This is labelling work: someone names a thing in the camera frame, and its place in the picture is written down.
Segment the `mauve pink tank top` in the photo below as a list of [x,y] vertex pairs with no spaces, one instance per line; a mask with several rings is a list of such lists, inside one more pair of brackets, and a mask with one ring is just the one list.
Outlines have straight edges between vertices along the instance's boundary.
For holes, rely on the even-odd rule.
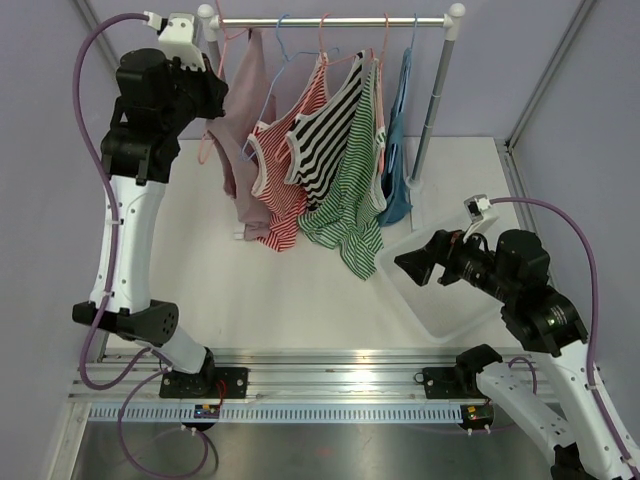
[[245,241],[269,234],[270,211],[252,194],[258,165],[247,140],[258,122],[275,120],[276,99],[270,88],[262,34],[255,29],[225,97],[225,115],[207,121],[205,127],[205,138],[212,141],[221,163],[223,190],[234,202]]

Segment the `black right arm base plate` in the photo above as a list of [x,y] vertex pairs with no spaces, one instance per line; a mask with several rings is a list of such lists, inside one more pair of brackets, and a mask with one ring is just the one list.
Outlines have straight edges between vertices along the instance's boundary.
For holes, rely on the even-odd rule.
[[422,372],[425,395],[433,400],[480,399],[475,383],[457,367],[425,367]]

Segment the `light blue wire hanger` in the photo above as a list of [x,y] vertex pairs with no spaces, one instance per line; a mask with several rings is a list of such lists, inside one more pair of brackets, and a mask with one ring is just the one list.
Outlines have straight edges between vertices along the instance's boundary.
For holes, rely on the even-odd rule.
[[279,32],[281,23],[286,17],[288,17],[288,14],[283,14],[274,23],[276,40],[281,50],[282,64],[272,81],[269,80],[266,72],[262,32],[258,28],[258,24],[244,26],[244,29],[248,31],[247,50],[238,67],[232,85],[232,93],[237,95],[237,98],[232,103],[240,108],[238,126],[242,132],[240,134],[238,160],[243,166],[249,166],[250,163],[255,166],[258,165],[257,154],[255,149],[249,145],[248,134],[251,132],[255,122],[262,120],[268,113],[274,114],[275,98],[272,96],[272,90],[279,76],[297,56],[311,55],[316,57],[319,54],[317,50],[300,50],[292,56],[287,54]]

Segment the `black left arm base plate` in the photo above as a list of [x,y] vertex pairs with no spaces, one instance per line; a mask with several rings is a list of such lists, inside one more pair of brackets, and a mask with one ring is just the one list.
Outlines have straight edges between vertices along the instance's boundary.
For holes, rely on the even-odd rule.
[[210,372],[170,372],[162,376],[159,396],[163,399],[245,399],[249,370],[215,367]]

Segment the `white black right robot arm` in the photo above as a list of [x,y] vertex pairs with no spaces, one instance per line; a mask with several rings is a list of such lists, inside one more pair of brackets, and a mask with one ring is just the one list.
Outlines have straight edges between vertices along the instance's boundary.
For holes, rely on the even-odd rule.
[[418,286],[436,266],[439,284],[468,282],[498,300],[507,330],[552,387],[557,416],[532,391],[517,386],[500,354],[487,344],[456,358],[453,380],[466,396],[500,406],[545,455],[555,479],[636,479],[639,448],[612,413],[609,396],[588,359],[588,334],[573,303],[549,283],[549,254],[536,234],[503,232],[495,250],[481,234],[437,231],[394,263]]

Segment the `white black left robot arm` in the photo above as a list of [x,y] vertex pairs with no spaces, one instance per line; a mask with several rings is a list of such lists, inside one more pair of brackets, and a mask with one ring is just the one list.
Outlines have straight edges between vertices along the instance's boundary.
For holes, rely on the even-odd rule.
[[207,56],[168,58],[145,48],[125,54],[116,71],[119,96],[100,151],[107,178],[99,270],[74,322],[134,342],[171,366],[163,398],[203,398],[217,387],[214,355],[179,325],[179,308],[150,293],[157,215],[180,152],[178,138],[196,119],[223,116],[227,84]]

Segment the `red white striped tank top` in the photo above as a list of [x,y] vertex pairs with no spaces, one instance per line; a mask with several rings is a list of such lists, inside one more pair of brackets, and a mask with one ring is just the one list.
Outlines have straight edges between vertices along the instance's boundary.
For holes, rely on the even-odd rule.
[[327,66],[328,55],[322,53],[305,89],[290,110],[270,124],[257,122],[248,137],[258,165],[251,193],[266,205],[269,212],[268,233],[259,237],[258,241],[276,252],[295,246],[297,218],[306,209],[303,189],[285,182],[291,165],[286,134],[292,129],[298,115],[311,114],[327,103]]

